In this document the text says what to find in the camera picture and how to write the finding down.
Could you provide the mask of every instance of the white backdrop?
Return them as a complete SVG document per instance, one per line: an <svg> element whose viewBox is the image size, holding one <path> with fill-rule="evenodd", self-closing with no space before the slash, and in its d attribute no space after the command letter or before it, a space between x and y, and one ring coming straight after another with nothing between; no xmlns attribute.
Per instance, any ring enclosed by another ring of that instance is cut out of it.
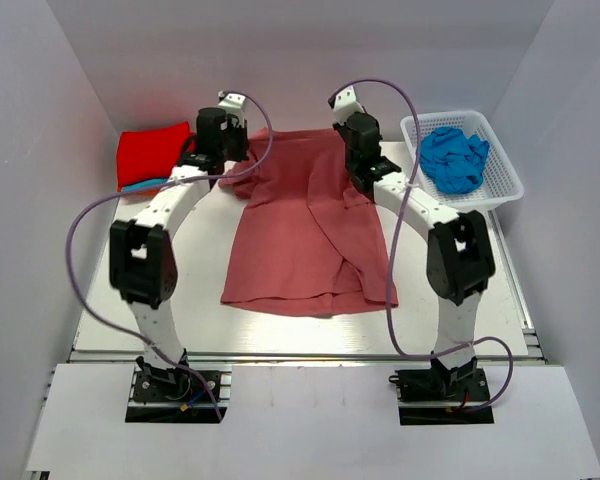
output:
<svg viewBox="0 0 600 480"><path fill-rule="evenodd" d="M531 317L600 459L600 1L555 1L492 123L526 189L499 213Z"/></svg>
<svg viewBox="0 0 600 480"><path fill-rule="evenodd" d="M115 187L116 135L44 0L0 0L0 480L16 480L51 369L78 320L63 263L71 219ZM87 285L111 210L85 221Z"/></svg>
<svg viewBox="0 0 600 480"><path fill-rule="evenodd" d="M332 90L368 75L397 81L423 112L490 115L552 0L48 3L118 130L194 120L220 88L252 93L289 130L328 128ZM404 104L363 94L395 139Z"/></svg>

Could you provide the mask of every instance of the white table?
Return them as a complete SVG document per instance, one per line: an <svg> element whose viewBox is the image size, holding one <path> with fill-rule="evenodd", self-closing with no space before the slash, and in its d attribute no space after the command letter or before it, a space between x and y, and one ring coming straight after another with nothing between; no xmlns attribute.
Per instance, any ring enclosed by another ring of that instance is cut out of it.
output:
<svg viewBox="0 0 600 480"><path fill-rule="evenodd" d="M27 469L52 480L600 477L562 367L517 368L493 425L433 427L399 425L390 365L238 366L220 425L125 423L133 369L59 365ZM485 371L492 386L506 375Z"/></svg>
<svg viewBox="0 0 600 480"><path fill-rule="evenodd" d="M405 167L408 154L401 142L385 143L383 153ZM115 217L129 219L147 199L123 199ZM174 239L179 281L172 298L176 328L190 353L338 355L389 355L393 348L383 311L332 318L298 318L256 313L220 304L233 238L246 202L214 188L182 224ZM385 239L390 241L396 217L378 208ZM524 302L509 269L502 238L487 217L496 262L496 274L483 296L476 337L495 335L505 340L516 356L527 355L522 329ZM136 329L128 306L109 285L108 243L104 246L88 300L96 311L127 328ZM429 352L437 332L437 297L426 276L426 245L410 228L403 228L394 280L400 307L394 310L396 334L404 350ZM74 354L137 353L139 341L109 330L87 313L82 314ZM479 356L500 357L501 347L484 343Z"/></svg>

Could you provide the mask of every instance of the blue towel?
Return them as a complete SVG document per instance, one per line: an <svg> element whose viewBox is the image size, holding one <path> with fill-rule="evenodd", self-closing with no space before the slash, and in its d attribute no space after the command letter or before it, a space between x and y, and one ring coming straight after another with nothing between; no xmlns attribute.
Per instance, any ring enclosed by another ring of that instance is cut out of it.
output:
<svg viewBox="0 0 600 480"><path fill-rule="evenodd" d="M145 180L144 182L138 182L138 183L134 183L132 185L127 185L126 187L122 187L122 192L133 192L135 190L140 190L141 188L146 188L146 187L156 187L158 188L160 185L162 185L163 183L167 183L167 180L169 180L168 178L162 178L162 177L158 177L158 178L151 178L149 180Z"/></svg>
<svg viewBox="0 0 600 480"><path fill-rule="evenodd" d="M422 141L420 166L442 193L469 193L482 185L489 142L462 130L436 128Z"/></svg>

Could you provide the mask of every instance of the white plastic basket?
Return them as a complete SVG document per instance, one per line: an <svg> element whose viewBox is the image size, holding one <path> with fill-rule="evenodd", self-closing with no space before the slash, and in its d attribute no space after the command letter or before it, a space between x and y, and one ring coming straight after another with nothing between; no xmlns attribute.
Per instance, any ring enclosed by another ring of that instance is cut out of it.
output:
<svg viewBox="0 0 600 480"><path fill-rule="evenodd" d="M461 195L442 193L422 169L418 170L418 183L438 202L452 206L461 212L486 211L522 197L524 194L522 183L484 115L474 111L457 111L418 115L418 119L423 139L436 128L447 126L461 129L467 138L477 134L480 140L487 140L491 144L484 169L484 183L471 193ZM403 118L400 128L413 164L416 145L416 128L413 117Z"/></svg>

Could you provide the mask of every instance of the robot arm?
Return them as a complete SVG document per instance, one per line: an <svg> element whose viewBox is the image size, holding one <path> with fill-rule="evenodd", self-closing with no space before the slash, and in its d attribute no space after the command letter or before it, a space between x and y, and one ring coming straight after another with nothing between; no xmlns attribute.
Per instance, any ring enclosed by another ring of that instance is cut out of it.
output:
<svg viewBox="0 0 600 480"><path fill-rule="evenodd" d="M366 113L353 87L334 95L329 105L336 119L334 129L345 142L345 166L353 185L374 203L398 215L409 179L400 167L382 156L377 120ZM412 186L403 220L428 245L427 279L439 302L433 353L471 344L482 292L495 273L484 217L476 211L459 213ZM432 360L437 393L449 396L473 375L476 366L473 347Z"/></svg>
<svg viewBox="0 0 600 480"><path fill-rule="evenodd" d="M189 137L169 181L224 172L225 159L247 159L246 99L220 94L218 107L203 108L196 134ZM172 239L195 204L209 193L213 181L198 181L161 190L138 215L117 220L110 229L109 280L127 302L140 332L172 359L187 364L171 313L171 296L178 280ZM145 347L138 365L162 392L179 397L189 379Z"/></svg>

